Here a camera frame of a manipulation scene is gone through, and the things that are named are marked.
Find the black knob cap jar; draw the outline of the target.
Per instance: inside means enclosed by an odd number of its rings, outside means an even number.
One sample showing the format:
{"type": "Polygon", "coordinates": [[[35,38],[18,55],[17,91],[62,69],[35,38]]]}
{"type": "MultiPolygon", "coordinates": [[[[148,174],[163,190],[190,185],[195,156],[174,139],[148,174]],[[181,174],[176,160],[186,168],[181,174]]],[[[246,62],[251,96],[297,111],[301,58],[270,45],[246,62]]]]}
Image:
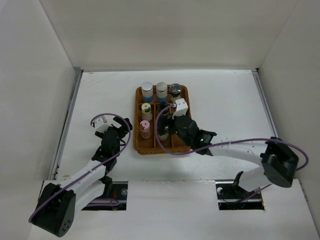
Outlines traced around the black knob cap jar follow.
{"type": "Polygon", "coordinates": [[[164,117],[158,120],[158,138],[161,142],[166,141],[173,129],[172,119],[164,117]]]}

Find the dark cap brown spice jar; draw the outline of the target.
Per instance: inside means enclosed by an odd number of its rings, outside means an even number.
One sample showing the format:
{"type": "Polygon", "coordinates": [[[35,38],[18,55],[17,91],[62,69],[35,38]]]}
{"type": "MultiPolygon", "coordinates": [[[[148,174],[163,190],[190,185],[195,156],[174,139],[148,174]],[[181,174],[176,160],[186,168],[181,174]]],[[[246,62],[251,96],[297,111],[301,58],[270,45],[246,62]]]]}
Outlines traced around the dark cap brown spice jar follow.
{"type": "Polygon", "coordinates": [[[170,113],[170,109],[165,109],[167,106],[169,106],[169,104],[165,101],[162,101],[161,103],[159,103],[159,105],[157,106],[157,115],[159,116],[159,120],[163,119],[163,118],[167,118],[167,119],[171,119],[172,118],[172,114],[170,113]]]}

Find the yellow cap spice bottle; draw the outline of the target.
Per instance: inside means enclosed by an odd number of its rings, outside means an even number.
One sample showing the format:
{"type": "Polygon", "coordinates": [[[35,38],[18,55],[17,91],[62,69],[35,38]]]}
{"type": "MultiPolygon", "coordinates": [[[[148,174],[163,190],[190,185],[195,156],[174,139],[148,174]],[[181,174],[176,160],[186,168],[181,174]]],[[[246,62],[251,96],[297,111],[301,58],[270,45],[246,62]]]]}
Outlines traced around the yellow cap spice bottle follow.
{"type": "Polygon", "coordinates": [[[148,122],[151,122],[153,120],[152,109],[149,103],[143,103],[141,105],[141,120],[148,122]]]}

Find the pink cap spice bottle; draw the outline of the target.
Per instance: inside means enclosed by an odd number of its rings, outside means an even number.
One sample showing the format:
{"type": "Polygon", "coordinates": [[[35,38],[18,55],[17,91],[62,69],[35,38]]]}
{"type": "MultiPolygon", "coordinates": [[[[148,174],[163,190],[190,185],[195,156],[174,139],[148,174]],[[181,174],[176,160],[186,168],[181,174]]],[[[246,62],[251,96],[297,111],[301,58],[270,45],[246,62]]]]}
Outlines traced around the pink cap spice bottle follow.
{"type": "Polygon", "coordinates": [[[151,138],[151,125],[147,120],[142,120],[139,124],[139,135],[143,140],[151,138]]]}

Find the tall blue label bottle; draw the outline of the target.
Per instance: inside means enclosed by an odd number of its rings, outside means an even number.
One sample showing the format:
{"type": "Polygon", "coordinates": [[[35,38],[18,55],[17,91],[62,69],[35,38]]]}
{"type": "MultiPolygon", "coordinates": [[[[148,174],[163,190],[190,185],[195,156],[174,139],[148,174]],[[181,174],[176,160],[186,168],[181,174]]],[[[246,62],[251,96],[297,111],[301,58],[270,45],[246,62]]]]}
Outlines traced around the tall blue label bottle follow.
{"type": "Polygon", "coordinates": [[[156,85],[156,98],[158,103],[168,101],[168,85],[165,82],[156,85]]]}

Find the black cap sugar grinder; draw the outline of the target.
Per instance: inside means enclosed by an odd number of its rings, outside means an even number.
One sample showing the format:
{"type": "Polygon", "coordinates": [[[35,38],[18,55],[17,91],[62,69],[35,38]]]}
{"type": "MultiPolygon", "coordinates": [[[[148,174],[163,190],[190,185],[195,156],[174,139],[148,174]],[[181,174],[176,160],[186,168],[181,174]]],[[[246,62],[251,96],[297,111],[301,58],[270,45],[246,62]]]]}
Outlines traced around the black cap sugar grinder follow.
{"type": "Polygon", "coordinates": [[[170,85],[169,92],[171,101],[175,102],[176,100],[181,99],[182,87],[178,83],[173,83],[170,85]]]}

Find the blue label silver cap bottle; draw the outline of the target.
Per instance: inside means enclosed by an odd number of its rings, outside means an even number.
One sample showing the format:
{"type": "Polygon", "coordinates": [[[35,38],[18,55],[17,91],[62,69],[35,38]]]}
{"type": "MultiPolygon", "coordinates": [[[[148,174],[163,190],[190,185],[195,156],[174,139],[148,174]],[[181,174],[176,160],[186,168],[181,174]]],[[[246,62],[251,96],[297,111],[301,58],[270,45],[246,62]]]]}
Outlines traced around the blue label silver cap bottle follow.
{"type": "Polygon", "coordinates": [[[153,84],[151,82],[143,82],[141,85],[141,92],[145,103],[152,103],[154,101],[153,84]]]}

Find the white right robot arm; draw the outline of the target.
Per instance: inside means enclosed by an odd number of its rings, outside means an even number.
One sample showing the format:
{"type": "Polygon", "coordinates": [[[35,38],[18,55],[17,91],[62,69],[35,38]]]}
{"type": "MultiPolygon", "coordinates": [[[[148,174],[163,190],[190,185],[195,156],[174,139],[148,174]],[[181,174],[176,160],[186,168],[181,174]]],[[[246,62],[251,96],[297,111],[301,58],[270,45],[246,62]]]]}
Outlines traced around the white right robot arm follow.
{"type": "Polygon", "coordinates": [[[212,131],[200,129],[190,117],[160,117],[156,123],[160,134],[177,135],[199,155],[230,157],[253,163],[250,171],[240,171],[232,185],[238,198],[269,184],[290,188],[299,162],[298,156],[277,137],[232,140],[212,131]]]}

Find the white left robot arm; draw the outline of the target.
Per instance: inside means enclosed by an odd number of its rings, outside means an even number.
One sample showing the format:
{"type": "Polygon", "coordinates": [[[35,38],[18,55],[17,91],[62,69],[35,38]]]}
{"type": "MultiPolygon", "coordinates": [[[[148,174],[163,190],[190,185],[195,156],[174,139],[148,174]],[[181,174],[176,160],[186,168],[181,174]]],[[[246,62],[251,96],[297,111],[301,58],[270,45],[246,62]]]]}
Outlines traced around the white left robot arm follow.
{"type": "Polygon", "coordinates": [[[37,206],[29,217],[29,223],[58,238],[71,228],[76,213],[92,205],[96,198],[108,199],[112,195],[112,179],[108,173],[117,163],[117,157],[127,147],[133,129],[128,118],[112,114],[117,127],[105,120],[106,114],[95,116],[90,125],[100,138],[91,160],[85,167],[60,183],[48,183],[42,190],[37,206]]]}

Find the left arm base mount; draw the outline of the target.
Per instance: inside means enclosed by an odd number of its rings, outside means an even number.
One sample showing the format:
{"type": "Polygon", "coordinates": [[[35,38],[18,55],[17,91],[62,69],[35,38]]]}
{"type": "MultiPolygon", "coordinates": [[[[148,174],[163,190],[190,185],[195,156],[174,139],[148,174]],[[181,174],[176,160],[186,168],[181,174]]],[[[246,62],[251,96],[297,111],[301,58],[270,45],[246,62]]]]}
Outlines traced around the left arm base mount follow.
{"type": "Polygon", "coordinates": [[[104,184],[103,194],[90,202],[83,211],[125,211],[127,209],[127,181],[113,181],[105,176],[101,179],[104,184]]]}

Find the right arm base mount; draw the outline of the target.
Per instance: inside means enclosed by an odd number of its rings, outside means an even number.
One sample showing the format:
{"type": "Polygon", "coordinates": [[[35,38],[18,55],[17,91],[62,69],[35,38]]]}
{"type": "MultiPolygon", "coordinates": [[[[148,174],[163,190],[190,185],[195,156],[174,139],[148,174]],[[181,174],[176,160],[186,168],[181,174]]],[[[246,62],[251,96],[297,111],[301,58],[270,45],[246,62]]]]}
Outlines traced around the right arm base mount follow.
{"type": "Polygon", "coordinates": [[[239,187],[240,171],[233,181],[216,181],[218,209],[221,211],[264,210],[262,195],[239,187]]]}

